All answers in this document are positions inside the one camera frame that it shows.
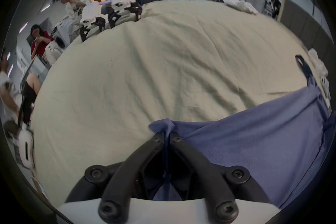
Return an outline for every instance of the beige cloth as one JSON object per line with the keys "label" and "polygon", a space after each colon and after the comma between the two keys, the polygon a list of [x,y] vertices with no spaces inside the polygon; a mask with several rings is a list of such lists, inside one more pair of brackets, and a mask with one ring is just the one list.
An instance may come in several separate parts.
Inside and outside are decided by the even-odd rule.
{"label": "beige cloth", "polygon": [[153,121],[215,121],[305,87],[296,54],[318,78],[284,26],[208,1],[149,3],[138,22],[77,38],[50,69],[31,122],[51,203],[64,203],[87,167],[124,161],[154,135]]}

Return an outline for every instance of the purple towel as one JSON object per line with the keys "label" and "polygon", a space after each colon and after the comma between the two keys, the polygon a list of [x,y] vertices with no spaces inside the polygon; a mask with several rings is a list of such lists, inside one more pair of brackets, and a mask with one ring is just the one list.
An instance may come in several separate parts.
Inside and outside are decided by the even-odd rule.
{"label": "purple towel", "polygon": [[284,208],[316,175],[335,129],[335,115],[328,120],[308,65],[296,58],[307,77],[305,88],[219,121],[164,119],[149,127],[166,136],[177,132],[211,163],[246,167],[271,202]]}

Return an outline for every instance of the woman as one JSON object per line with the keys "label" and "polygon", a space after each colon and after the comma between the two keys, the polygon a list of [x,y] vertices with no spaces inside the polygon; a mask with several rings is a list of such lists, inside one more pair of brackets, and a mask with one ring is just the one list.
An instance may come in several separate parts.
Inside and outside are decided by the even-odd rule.
{"label": "woman", "polygon": [[54,41],[47,31],[43,31],[40,25],[34,24],[30,29],[30,35],[34,38],[34,41],[31,44],[31,59],[35,55],[40,55],[41,57],[44,54],[44,50],[47,45]]}

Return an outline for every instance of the red shirt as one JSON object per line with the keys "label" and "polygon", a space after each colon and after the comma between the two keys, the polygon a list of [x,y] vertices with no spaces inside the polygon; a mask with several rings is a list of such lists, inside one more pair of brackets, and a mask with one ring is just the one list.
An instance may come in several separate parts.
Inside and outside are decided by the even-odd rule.
{"label": "red shirt", "polygon": [[[51,41],[54,41],[53,37],[48,35],[47,31],[44,31],[44,37],[50,39]],[[46,47],[47,47],[47,44],[45,42],[41,42],[36,50],[36,55],[43,56]],[[31,54],[30,55],[32,55],[34,49],[35,49],[35,41],[33,41],[31,44]]]}

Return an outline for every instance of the black shorts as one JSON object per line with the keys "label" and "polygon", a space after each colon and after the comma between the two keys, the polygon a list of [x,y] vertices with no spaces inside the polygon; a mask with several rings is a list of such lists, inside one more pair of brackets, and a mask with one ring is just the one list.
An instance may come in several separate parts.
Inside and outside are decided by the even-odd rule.
{"label": "black shorts", "polygon": [[22,113],[23,122],[28,124],[30,121],[30,115],[32,113],[32,103],[35,103],[36,94],[34,90],[26,82],[22,89]]}

